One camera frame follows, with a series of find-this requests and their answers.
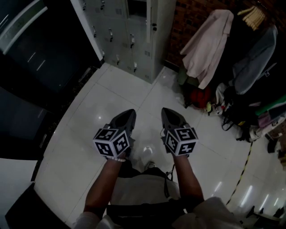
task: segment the yellow black caution tape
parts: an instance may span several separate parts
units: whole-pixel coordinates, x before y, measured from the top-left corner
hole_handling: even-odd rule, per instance
[[[246,165],[247,165],[248,160],[249,160],[249,156],[250,156],[251,149],[252,149],[252,144],[253,144],[253,142],[252,142],[251,145],[250,145],[250,149],[249,149],[249,153],[248,153],[248,156],[247,156],[247,160],[246,160],[246,162],[245,162],[244,168],[243,168],[242,173],[241,173],[241,175],[240,175],[240,179],[239,179],[238,183],[236,184],[236,188],[234,189],[234,191],[233,191],[231,197],[229,198],[229,201],[227,202],[227,205],[228,205],[229,202],[231,201],[231,198],[232,198],[232,196],[235,194],[236,189],[237,189],[237,186],[239,185],[239,183],[240,183],[240,181],[241,181],[241,179],[242,179],[242,175],[243,175],[243,173],[244,173],[244,171],[245,171]]]

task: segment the person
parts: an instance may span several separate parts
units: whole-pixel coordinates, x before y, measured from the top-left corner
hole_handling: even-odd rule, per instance
[[[179,187],[152,162],[140,173],[130,161],[108,159],[74,228],[242,228],[220,198],[204,200],[188,157],[173,159]]]

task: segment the pink jacket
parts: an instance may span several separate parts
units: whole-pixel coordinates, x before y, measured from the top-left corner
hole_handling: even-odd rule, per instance
[[[187,55],[183,59],[187,75],[197,78],[201,89],[205,89],[215,74],[232,20],[233,14],[229,10],[214,10],[180,52]]]

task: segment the pants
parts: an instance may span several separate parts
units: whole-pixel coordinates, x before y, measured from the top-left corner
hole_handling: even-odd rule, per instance
[[[126,160],[122,163],[118,177],[120,178],[132,178],[138,175],[147,174],[147,175],[154,175],[159,177],[166,177],[166,173],[162,172],[159,168],[151,168],[147,169],[143,173],[140,173],[138,170],[132,168],[131,161]]]

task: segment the gray jacket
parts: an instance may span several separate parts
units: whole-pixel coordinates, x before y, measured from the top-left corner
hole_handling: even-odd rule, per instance
[[[253,41],[254,45],[246,56],[233,65],[234,79],[230,84],[234,85],[237,94],[245,94],[260,78],[262,71],[274,53],[277,35],[278,31],[274,25],[265,29]]]

